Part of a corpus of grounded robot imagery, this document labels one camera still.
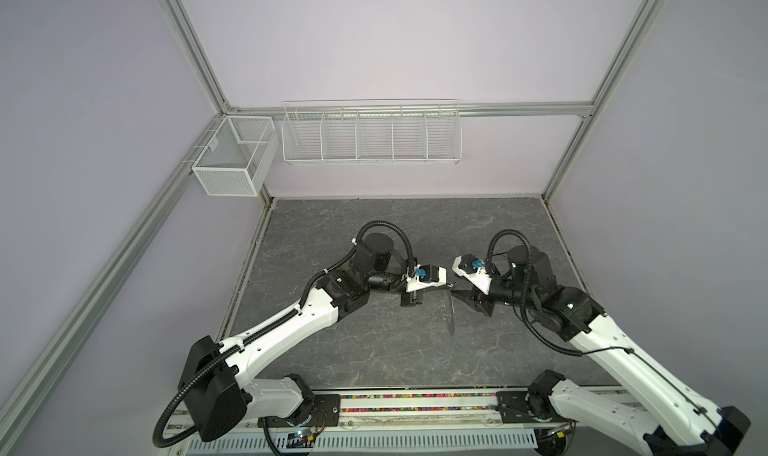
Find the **marble surface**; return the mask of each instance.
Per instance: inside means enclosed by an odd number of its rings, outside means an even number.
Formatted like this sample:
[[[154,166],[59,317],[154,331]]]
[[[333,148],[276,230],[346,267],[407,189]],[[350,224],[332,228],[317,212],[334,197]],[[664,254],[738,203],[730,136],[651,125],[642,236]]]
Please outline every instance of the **marble surface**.
[[[384,219],[398,225],[422,264],[450,270],[457,255],[484,255],[501,229],[518,229],[546,252],[558,281],[576,285],[568,259],[538,199],[280,200],[259,249],[234,319],[245,331],[298,299],[308,278],[337,261],[357,230]],[[393,234],[396,249],[402,243]],[[498,251],[518,242],[506,236]],[[454,299],[452,337],[442,309],[443,290],[424,303],[400,307],[398,295],[373,292],[370,302],[334,326],[318,331],[277,358],[260,375],[301,374],[316,389],[352,386],[521,385],[544,369],[578,384],[616,384],[589,358],[559,355],[543,346],[512,314],[497,305],[485,317]],[[552,341],[556,335],[542,329]]]

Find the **wire rack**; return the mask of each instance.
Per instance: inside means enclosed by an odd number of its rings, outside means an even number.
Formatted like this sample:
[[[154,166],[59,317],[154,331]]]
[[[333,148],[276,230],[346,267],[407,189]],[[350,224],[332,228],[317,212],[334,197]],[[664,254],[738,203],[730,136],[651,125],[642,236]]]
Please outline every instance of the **wire rack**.
[[[279,144],[271,117],[227,115],[192,170],[209,195],[257,196]]]
[[[458,163],[458,105],[287,111],[283,158],[290,164]]]

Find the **white wall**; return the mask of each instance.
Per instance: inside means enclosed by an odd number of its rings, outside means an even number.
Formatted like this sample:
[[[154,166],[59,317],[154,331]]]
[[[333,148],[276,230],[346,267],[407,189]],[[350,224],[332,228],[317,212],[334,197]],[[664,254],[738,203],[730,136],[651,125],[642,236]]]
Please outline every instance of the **white wall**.
[[[280,197],[541,194],[578,121],[575,115],[464,118],[457,164],[288,165],[278,152],[266,185]]]
[[[0,41],[1,404],[212,110],[155,0],[0,0]]]
[[[27,432],[17,456],[156,454],[192,343],[216,338],[260,215],[193,181]]]
[[[589,100],[640,0],[183,0],[230,103]]]
[[[553,202],[622,327],[752,418],[744,455],[768,429],[766,21],[766,0],[670,0]]]

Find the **robotic arm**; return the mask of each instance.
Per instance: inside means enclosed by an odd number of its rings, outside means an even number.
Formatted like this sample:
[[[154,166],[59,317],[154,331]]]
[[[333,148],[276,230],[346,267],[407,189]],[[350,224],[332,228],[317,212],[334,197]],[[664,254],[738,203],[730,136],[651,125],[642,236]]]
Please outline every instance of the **robotic arm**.
[[[506,253],[508,271],[502,275],[492,257],[496,241],[504,235],[518,237],[523,245]],[[497,303],[519,307],[523,323],[546,346],[565,355],[589,356],[648,410],[616,404],[546,371],[528,388],[523,408],[536,418],[546,421],[557,414],[584,422],[647,456],[730,456],[738,448],[750,426],[742,412],[733,406],[720,408],[694,392],[621,331],[592,297],[559,285],[547,255],[519,231],[500,231],[485,260],[459,256],[453,271],[473,286],[471,291],[452,291],[456,298],[487,316]],[[576,349],[543,337],[528,313]]]
[[[369,229],[377,226],[400,236],[406,247],[405,259],[385,234],[373,232],[363,239]],[[294,425],[306,423],[314,395],[301,376],[289,374],[277,380],[256,376],[304,338],[363,307],[371,290],[399,293],[401,306],[413,306],[421,304],[425,288],[447,282],[445,268],[416,263],[405,233],[390,222],[369,222],[360,228],[352,243],[344,258],[309,280],[295,304],[218,344],[206,336],[192,346],[178,393],[155,426],[155,446],[166,448],[195,432],[200,433],[202,441],[213,441],[244,418],[277,416]],[[182,401],[194,426],[165,438],[170,416]]]

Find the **white wire basket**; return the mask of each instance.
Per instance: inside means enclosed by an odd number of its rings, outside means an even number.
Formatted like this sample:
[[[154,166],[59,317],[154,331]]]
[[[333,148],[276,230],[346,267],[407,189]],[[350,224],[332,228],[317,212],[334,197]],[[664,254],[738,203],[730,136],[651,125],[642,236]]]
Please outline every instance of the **white wire basket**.
[[[280,140],[271,117],[227,115],[192,170],[209,195],[259,195]]]
[[[458,163],[458,105],[290,110],[283,158],[289,164]]]

